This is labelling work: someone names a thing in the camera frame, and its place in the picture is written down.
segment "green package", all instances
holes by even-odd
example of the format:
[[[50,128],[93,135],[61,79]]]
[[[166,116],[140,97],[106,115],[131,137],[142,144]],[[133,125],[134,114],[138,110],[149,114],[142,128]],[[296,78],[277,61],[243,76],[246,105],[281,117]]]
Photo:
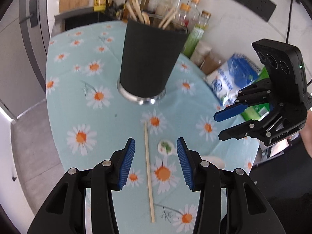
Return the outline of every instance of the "green package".
[[[259,74],[259,78],[256,80],[260,81],[262,79],[265,78],[269,78],[269,74],[268,71],[266,70],[266,68],[264,67],[260,74]],[[269,103],[266,104],[261,104],[261,105],[254,105],[254,106],[250,106],[248,107],[242,114],[241,116],[244,118],[245,121],[248,120],[261,120],[263,119],[270,111],[270,106]]]

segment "green bottle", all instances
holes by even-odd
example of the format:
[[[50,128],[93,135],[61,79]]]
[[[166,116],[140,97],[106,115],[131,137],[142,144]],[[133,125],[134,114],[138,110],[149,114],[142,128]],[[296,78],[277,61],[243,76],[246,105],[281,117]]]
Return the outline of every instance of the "green bottle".
[[[208,21],[210,19],[211,13],[207,11],[202,11],[202,16],[199,19],[199,22],[194,26],[193,30],[191,31],[188,39],[185,42],[183,54],[190,58],[192,53],[195,50],[195,47],[199,40],[202,38],[205,29],[208,26]]]

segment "chopstick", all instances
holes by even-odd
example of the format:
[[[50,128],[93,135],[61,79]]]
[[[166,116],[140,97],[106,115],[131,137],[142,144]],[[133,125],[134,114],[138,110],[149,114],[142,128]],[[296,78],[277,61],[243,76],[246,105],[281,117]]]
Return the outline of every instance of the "chopstick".
[[[146,25],[150,25],[150,22],[149,22],[149,15],[147,15],[147,13],[146,12],[142,12],[142,16],[143,16],[143,18],[144,18],[144,22],[145,22],[145,24]]]
[[[140,5],[138,4],[138,0],[132,0],[133,7],[135,8],[135,12],[138,14],[138,19],[141,23],[144,24],[144,18],[142,17]]]
[[[136,15],[135,15],[135,13],[134,13],[134,11],[133,11],[133,9],[132,9],[132,7],[131,7],[131,5],[130,5],[129,2],[126,3],[126,7],[127,7],[127,9],[129,10],[129,13],[130,13],[132,19],[133,19],[134,21],[137,21]]]
[[[151,210],[152,222],[155,222],[154,203],[152,194],[151,170],[149,166],[149,136],[147,132],[147,122],[144,122],[144,137],[145,137],[145,154],[146,154],[146,170],[147,170],[147,183],[149,187],[149,207]]]
[[[171,9],[168,11],[167,15],[165,15],[165,17],[163,18],[163,20],[161,20],[160,24],[158,25],[158,28],[160,28],[160,27],[163,26],[163,24],[165,23],[165,21],[170,17],[170,15],[174,12],[174,10],[175,10],[175,7],[171,8]]]
[[[167,20],[167,22],[163,25],[163,30],[166,29],[166,27],[170,24],[170,22],[174,19],[175,15],[177,14],[177,11],[175,11]]]

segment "black cable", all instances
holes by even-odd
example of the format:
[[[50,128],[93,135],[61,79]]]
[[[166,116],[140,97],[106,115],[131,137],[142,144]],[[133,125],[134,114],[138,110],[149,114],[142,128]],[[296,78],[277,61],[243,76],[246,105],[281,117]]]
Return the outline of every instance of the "black cable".
[[[286,36],[286,44],[288,44],[289,39],[289,32],[291,31],[291,11],[292,11],[292,4],[294,0],[291,0],[291,6],[289,8],[289,16],[288,16],[288,30],[287,30],[287,36]]]

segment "tablecloth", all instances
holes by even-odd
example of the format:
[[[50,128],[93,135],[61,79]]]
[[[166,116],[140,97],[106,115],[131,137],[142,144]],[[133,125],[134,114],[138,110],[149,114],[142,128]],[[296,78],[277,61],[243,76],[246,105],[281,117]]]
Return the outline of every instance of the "tablecloth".
[[[118,228],[123,233],[191,233],[199,193],[185,184],[176,141],[213,156],[229,171],[249,173],[258,149],[252,138],[222,142],[218,133],[243,122],[241,116],[215,122],[218,100],[204,74],[182,54],[154,105],[139,106],[117,91],[126,24],[98,23],[59,34],[50,40],[46,92],[52,134],[65,170],[93,168],[135,139],[135,156],[126,186],[113,192]],[[144,122],[148,123],[152,194],[156,223],[150,220],[145,161]],[[87,192],[90,211],[90,191]],[[226,196],[222,191],[222,217]]]

